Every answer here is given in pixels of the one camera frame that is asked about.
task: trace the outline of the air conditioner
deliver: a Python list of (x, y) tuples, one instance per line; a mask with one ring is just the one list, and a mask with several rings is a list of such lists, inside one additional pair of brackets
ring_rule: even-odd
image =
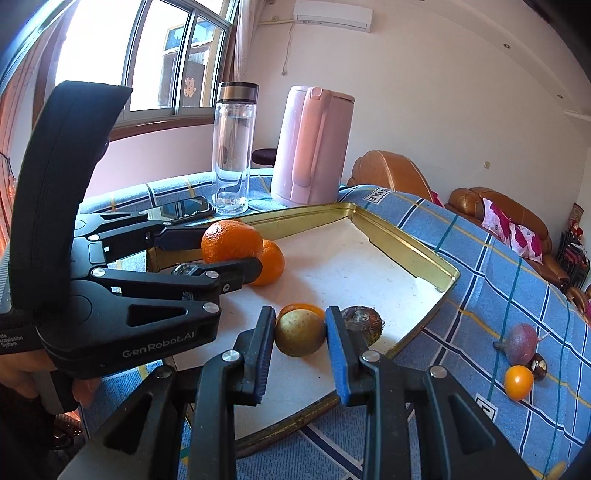
[(295, 23), (327, 25), (369, 33), (374, 11), (356, 5), (297, 0), (294, 7)]

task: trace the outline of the pink floral pillow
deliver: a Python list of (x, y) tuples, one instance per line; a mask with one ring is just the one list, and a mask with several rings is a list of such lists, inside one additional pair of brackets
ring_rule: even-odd
[(522, 236), (527, 242), (528, 255), (525, 258), (542, 263), (542, 242), (540, 237), (523, 225), (517, 225), (517, 230), (521, 231)]
[(433, 198), (433, 203), (435, 205), (439, 205), (440, 207), (443, 207), (443, 202), (441, 201), (441, 198), (439, 198), (439, 194), (437, 192), (434, 192), (431, 190), (431, 197)]
[(521, 231), (521, 225), (516, 225), (513, 222), (509, 224), (511, 231), (511, 238), (509, 240), (509, 247), (520, 257), (529, 258), (530, 249), (527, 245), (527, 240)]
[(501, 242), (510, 247), (511, 229), (509, 228), (509, 224), (511, 221), (503, 213), (503, 210), (489, 199), (483, 198), (482, 201), (484, 202), (482, 227), (493, 233)]

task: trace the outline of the glass water bottle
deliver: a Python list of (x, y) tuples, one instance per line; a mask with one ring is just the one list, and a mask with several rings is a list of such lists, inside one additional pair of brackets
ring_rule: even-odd
[(238, 215), (248, 208), (258, 88), (256, 83), (223, 82), (217, 91), (213, 123), (213, 205), (222, 215)]

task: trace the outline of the electrical cord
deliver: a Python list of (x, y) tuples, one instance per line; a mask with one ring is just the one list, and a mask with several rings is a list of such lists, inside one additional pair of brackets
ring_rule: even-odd
[(291, 31), (294, 28), (295, 23), (291, 24), (290, 27), (290, 39), (287, 42), (287, 51), (285, 52), (285, 62), (283, 62), (283, 70), (281, 71), (281, 74), (283, 76), (287, 75), (287, 60), (289, 60), (290, 58), (290, 50), (291, 50)]
[(283, 69), (281, 71), (281, 74), (283, 76), (287, 75), (287, 60), (290, 57), (290, 50), (291, 50), (291, 31), (294, 28), (294, 25), (296, 24), (293, 20), (270, 20), (268, 22), (259, 22), (259, 25), (281, 25), (281, 24), (291, 24), (290, 27), (290, 39), (287, 42), (287, 51), (285, 52), (285, 62), (283, 62)]

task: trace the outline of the white wall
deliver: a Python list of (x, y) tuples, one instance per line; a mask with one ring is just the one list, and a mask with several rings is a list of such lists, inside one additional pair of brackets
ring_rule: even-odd
[[(583, 239), (581, 243), (585, 247), (588, 255), (591, 255), (591, 147), (587, 149), (587, 163), (583, 173), (583, 181), (579, 191), (577, 203), (583, 208), (583, 216), (579, 226), (583, 229)], [(591, 275), (587, 277), (583, 289), (591, 283)]]
[(211, 171), (213, 125), (173, 128), (111, 142), (86, 198), (139, 183)]
[[(295, 0), (263, 20), (291, 18)], [(577, 200), (587, 146), (525, 70), (476, 34), (407, 0), (339, 0), (374, 9), (370, 34), (289, 24), (260, 26), (247, 80), (261, 86), (254, 148), (276, 147), (292, 85), (356, 98), (344, 179), (368, 150), (409, 156), (433, 190), (488, 186), (523, 203), (555, 241)], [(485, 170), (485, 161), (491, 163)]]

